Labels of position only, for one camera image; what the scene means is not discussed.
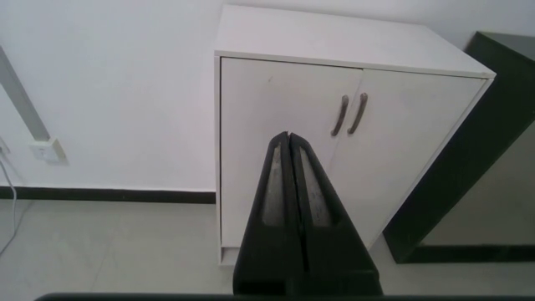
white cable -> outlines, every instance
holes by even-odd
[[[8,243],[6,243],[5,246],[3,246],[2,250],[0,250],[0,256],[2,256],[3,252],[8,248],[11,241],[15,238],[15,234],[17,234],[18,225],[15,218],[15,209],[17,205],[17,190],[13,186],[11,179],[9,179],[8,172],[6,171],[6,167],[3,165],[2,162],[2,149],[0,148],[0,167],[2,167],[3,174],[6,176],[6,180],[8,180],[8,184],[11,187],[11,190],[13,191],[13,204],[12,204],[12,211],[13,211],[13,233],[11,234],[11,238],[9,238]]]

metal handle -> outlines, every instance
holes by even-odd
[[[348,128],[348,134],[351,135],[357,130],[357,126],[359,126],[360,120],[362,119],[362,115],[364,114],[364,110],[366,109],[366,104],[368,104],[368,95],[366,93],[363,93],[360,95],[359,113],[357,113],[357,117],[354,118],[353,125]]]
[[[342,96],[342,108],[340,109],[340,115],[338,116],[338,122],[336,123],[336,126],[334,127],[334,130],[331,130],[331,136],[335,137],[338,132],[340,131],[340,128],[342,127],[342,124],[344,123],[345,118],[345,112],[348,110],[349,105],[349,97],[348,95]]]

wall socket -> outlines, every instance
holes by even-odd
[[[9,154],[8,145],[2,140],[2,137],[0,137],[0,149],[2,149],[3,154]]]
[[[60,162],[65,158],[64,150],[56,138],[51,138],[48,141],[35,141],[30,144],[30,149],[37,160]]]

tiled floor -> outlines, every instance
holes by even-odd
[[[217,266],[213,205],[19,201],[17,237],[0,257],[0,299],[51,292],[232,293]],[[0,202],[0,244],[11,231]],[[535,295],[535,263],[395,265],[371,250],[386,294]]]

white cabinet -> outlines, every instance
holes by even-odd
[[[264,8],[225,6],[215,55],[224,264],[276,134],[310,142],[370,247],[494,77],[422,26]]]
[[[346,119],[329,179],[366,247],[408,196],[415,179],[481,88],[483,79],[365,69],[368,101],[354,133]]]
[[[342,98],[353,99],[360,69],[252,59],[221,60],[223,247],[240,247],[269,141],[282,131],[308,139],[329,166]]]

